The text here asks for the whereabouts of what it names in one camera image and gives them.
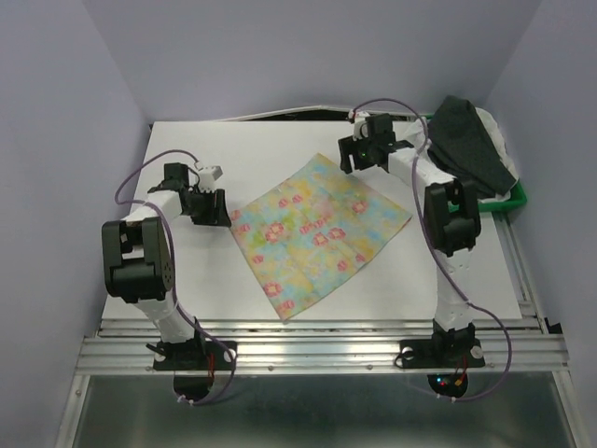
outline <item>cable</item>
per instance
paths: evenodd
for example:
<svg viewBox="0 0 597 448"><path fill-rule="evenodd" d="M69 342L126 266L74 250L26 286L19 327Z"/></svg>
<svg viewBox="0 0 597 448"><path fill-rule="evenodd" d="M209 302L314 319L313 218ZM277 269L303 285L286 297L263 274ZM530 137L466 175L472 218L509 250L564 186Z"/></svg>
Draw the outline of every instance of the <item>cable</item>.
<svg viewBox="0 0 597 448"><path fill-rule="evenodd" d="M166 217L161 212L160 208L158 206L156 206L155 204L153 204L153 203L147 203L147 202L141 201L139 199L131 199L131 200L128 200L128 201L123 201L123 200L121 200L119 198L120 192L131 181L131 179L133 177L135 177L136 175L138 175L139 173L141 173L141 171L146 166L148 166L148 164L152 163L153 161L156 161L157 159L159 159L159 158L161 158L161 157L163 157L163 156L165 156L167 154L185 154L185 155L189 156L190 158L192 158L195 161L195 163L199 162L199 160L195 157L194 154L192 154L192 153L190 153L188 151L185 151L183 149L169 149L167 151L164 151L164 152L158 154L157 156L152 157L151 159L149 159L145 163L143 163L139 168L137 168L132 173L130 173L122 181L122 183L118 186L118 188L116 190L116 193L114 194L114 202L117 203L118 205L126 205L126 204L134 204L134 203L145 205L145 206L151 208L160 217L162 226L164 228L164 231L166 232L166 238L168 239L168 246L169 246L169 249L170 249L170 258L172 259L172 277L173 277L173 283L174 283L173 288L172 288L172 297L173 297L173 300L174 300L174 306L176 308L176 311L183 317L183 319L185 319L185 321L192 328L194 328L197 332L199 332L200 335L202 335L204 338L212 340L222 350L224 350L226 353L228 353L228 356L229 356L229 359L230 359L230 376L229 376L228 380L226 381L226 383L224 384L224 386L222 387L222 389L219 392L217 392L215 395L211 396L211 397L208 396L208 397L206 397L204 399L200 399L200 400L197 400L197 401L188 401L188 403L191 404L191 405L193 405L193 406L200 406L200 405L203 405L203 404L209 404L209 403L215 402L217 399L219 399L228 390L230 384L232 383L232 380L234 379L234 373L236 372L236 356L232 354L232 352L230 351L230 349L224 343L222 343L215 336L212 336L207 331L205 331L201 327L201 325L199 324L199 321L193 321L192 319L190 319L187 316L187 314L182 311L182 309L180 308L180 306L178 306L178 295L176 293L176 265L175 265L175 256L174 256L174 238L172 236L172 229L170 228L170 224L168 224L168 221L166 220Z"/></svg>
<svg viewBox="0 0 597 448"><path fill-rule="evenodd" d="M512 365L512 340L510 338L510 334L508 333L506 325L504 325L504 322L502 322L501 319L495 313L473 303L466 296L465 292L462 291L458 287L458 285L456 285L456 282L454 282L454 280L450 277L448 270L441 263L441 260L439 259L439 255L436 253L436 250L433 248L433 246L431 244L431 237L429 235L429 232L425 228L425 225L423 222L423 211L421 208L421 203L419 202L419 192L417 191L417 163L419 162L419 157L421 156L421 154L423 154L423 152L427 148L427 143L429 142L429 130L427 129L427 123L426 123L425 119L423 117L421 117L421 115L416 110L414 110L411 106L407 105L406 103L404 103L402 101L395 100L393 98L375 98L373 100L368 100L368 101L365 101L364 103L361 103L360 105L354 107L351 112L353 113L353 116L354 116L356 114L356 111L358 109L360 109L361 107L370 105L372 103L377 103L380 101L395 103L397 105L402 105L403 107L406 107L410 112L412 112L412 114L415 116L415 118L421 122L421 125L423 126L423 134L424 134L425 139L423 140L423 144L421 145L421 147L419 147L415 153L414 161L412 162L410 183L412 185L412 193L414 195L414 204L417 209L417 217L419 218L419 223L421 224L421 229L423 230L423 237L425 239L425 242L427 244L427 248L429 249L429 252L431 252L431 256L433 257L433 260L435 261L435 263L436 263L437 267L439 268L439 270L441 271L441 273L443 273L443 275L446 277L446 279L448 280L450 285L454 288L456 293L460 296L460 298L463 301L465 301L470 308L477 310L477 311L484 313L485 315L488 315L489 317L491 317L497 323L497 325L500 327L500 329L504 332L504 336L506 337L507 361L506 361L506 366L504 367L504 371L500 375L499 379L495 382L495 384L493 386L491 386L489 389L485 390L484 392L481 392L472 397L462 397L460 399L457 399L456 401L474 401L476 399L482 399L482 398L487 397L488 395L492 394L492 392L495 391L495 389L497 389L504 382L504 380L507 377L508 372L510 371L510 366Z"/></svg>

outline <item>green container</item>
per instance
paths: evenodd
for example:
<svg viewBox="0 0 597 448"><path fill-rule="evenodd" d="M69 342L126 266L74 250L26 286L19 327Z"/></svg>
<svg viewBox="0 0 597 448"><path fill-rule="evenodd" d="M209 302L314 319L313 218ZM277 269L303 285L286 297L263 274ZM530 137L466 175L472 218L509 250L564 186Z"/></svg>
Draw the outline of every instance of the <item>green container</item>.
<svg viewBox="0 0 597 448"><path fill-rule="evenodd" d="M479 211L481 213L486 212L509 212L515 208L522 207L526 204L526 193L522 188L522 184L519 181L514 188L510 191L510 199L503 201L502 203L480 203ZM451 205L451 211L457 210L458 206Z"/></svg>

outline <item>black cloth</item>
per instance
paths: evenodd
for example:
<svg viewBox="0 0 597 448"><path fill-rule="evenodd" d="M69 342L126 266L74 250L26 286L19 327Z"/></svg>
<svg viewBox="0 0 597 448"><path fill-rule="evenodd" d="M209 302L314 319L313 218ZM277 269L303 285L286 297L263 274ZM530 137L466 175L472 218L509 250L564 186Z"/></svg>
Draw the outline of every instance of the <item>black cloth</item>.
<svg viewBox="0 0 597 448"><path fill-rule="evenodd" d="M504 195L516 184L469 101L447 96L429 122L429 137L433 163L451 175L471 178L480 197Z"/></svg>

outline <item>black mounting bracket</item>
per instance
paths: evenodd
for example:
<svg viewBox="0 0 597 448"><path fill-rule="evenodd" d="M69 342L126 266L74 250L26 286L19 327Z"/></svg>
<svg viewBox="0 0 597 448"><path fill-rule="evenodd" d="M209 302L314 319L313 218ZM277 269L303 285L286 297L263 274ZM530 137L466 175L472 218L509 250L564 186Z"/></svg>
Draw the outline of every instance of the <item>black mounting bracket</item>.
<svg viewBox="0 0 597 448"><path fill-rule="evenodd" d="M236 357L238 344L235 341L222 343ZM227 360L228 353L219 344L206 341L198 331L193 339L183 343L158 342L155 346L146 347L156 353L153 369L155 371L231 371L233 363ZM213 356L214 364L210 366Z"/></svg>
<svg viewBox="0 0 597 448"><path fill-rule="evenodd" d="M403 339L394 360L399 369L453 369L466 360L469 369L485 367L481 342L475 338L475 326L445 331L434 321L429 339Z"/></svg>

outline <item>white wall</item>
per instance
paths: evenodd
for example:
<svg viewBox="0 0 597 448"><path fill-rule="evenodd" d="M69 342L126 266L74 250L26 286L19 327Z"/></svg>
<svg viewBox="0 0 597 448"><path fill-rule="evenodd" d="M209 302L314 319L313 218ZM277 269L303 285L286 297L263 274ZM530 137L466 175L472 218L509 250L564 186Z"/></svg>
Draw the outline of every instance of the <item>white wall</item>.
<svg viewBox="0 0 597 448"><path fill-rule="evenodd" d="M597 444L596 22L594 0L544 0L487 106L529 193L516 233Z"/></svg>
<svg viewBox="0 0 597 448"><path fill-rule="evenodd" d="M83 0L151 119L485 99L540 0Z"/></svg>
<svg viewBox="0 0 597 448"><path fill-rule="evenodd" d="M145 123L79 0L0 4L2 446L53 446Z"/></svg>

